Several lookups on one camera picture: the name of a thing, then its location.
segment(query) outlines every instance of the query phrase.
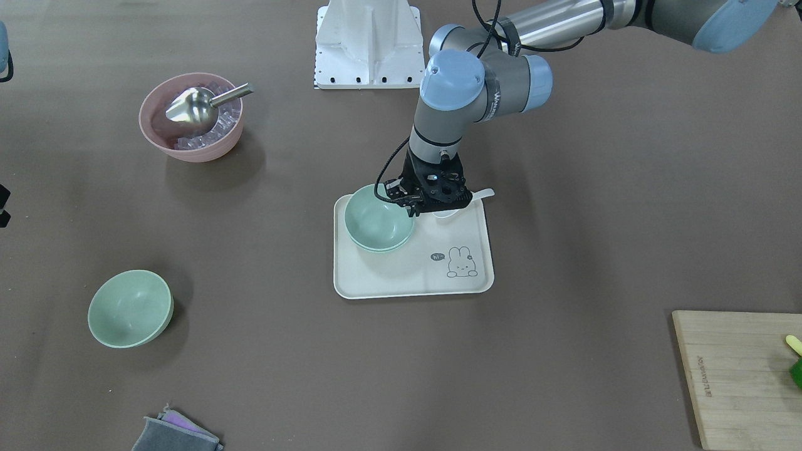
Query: blue joint cap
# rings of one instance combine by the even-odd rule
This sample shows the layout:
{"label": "blue joint cap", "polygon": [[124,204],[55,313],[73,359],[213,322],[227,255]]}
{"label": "blue joint cap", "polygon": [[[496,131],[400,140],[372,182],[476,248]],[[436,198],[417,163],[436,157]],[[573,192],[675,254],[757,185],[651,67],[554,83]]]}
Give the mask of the blue joint cap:
{"label": "blue joint cap", "polygon": [[727,53],[751,38],[772,15],[775,0],[727,0],[694,37],[693,47]]}
{"label": "blue joint cap", "polygon": [[526,112],[545,104],[551,96],[554,85],[551,67],[543,57],[525,55],[524,58],[529,63],[529,98],[526,100],[526,106],[520,112]]}
{"label": "blue joint cap", "polygon": [[435,110],[450,112],[468,106],[484,87],[484,65],[466,51],[435,53],[420,83],[420,98]]}
{"label": "blue joint cap", "polygon": [[8,64],[8,32],[6,24],[0,22],[0,72],[6,70]]}
{"label": "blue joint cap", "polygon": [[457,25],[455,23],[449,23],[448,25],[441,26],[437,31],[435,31],[435,34],[431,37],[431,41],[429,41],[429,58],[443,49],[443,44],[446,42],[448,34],[454,31],[456,28],[464,28],[464,26]]}

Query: towel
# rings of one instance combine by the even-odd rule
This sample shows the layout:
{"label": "towel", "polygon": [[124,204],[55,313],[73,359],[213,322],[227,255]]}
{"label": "towel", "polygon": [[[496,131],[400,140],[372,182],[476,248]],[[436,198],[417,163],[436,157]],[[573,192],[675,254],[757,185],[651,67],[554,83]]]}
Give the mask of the towel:
{"label": "towel", "polygon": [[220,439],[170,406],[157,418],[145,418],[145,429],[131,451],[223,451]]}

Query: cutting board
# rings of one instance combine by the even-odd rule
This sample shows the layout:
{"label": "cutting board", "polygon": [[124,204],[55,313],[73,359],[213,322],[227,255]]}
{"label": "cutting board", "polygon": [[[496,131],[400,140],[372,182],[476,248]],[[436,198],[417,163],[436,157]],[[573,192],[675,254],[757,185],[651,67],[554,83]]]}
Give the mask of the cutting board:
{"label": "cutting board", "polygon": [[788,369],[802,315],[675,311],[674,328],[704,449],[802,449],[802,389]]}

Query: white tray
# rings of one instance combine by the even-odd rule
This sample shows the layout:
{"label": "white tray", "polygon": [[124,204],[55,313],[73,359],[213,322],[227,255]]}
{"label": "white tray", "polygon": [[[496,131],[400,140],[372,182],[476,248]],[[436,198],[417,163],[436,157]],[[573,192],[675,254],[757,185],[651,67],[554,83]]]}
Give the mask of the white tray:
{"label": "white tray", "polygon": [[375,253],[348,236],[343,216],[348,199],[350,194],[334,203],[334,289],[343,298],[481,293],[493,284],[482,201],[451,217],[423,213],[406,243]]}

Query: bunny face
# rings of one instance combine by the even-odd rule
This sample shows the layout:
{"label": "bunny face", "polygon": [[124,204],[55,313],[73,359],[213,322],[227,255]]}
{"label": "bunny face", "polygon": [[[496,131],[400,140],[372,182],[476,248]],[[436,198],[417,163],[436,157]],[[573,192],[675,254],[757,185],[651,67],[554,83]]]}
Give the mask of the bunny face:
{"label": "bunny face", "polygon": [[472,277],[477,275],[476,262],[466,246],[452,247],[448,251],[448,277]]}

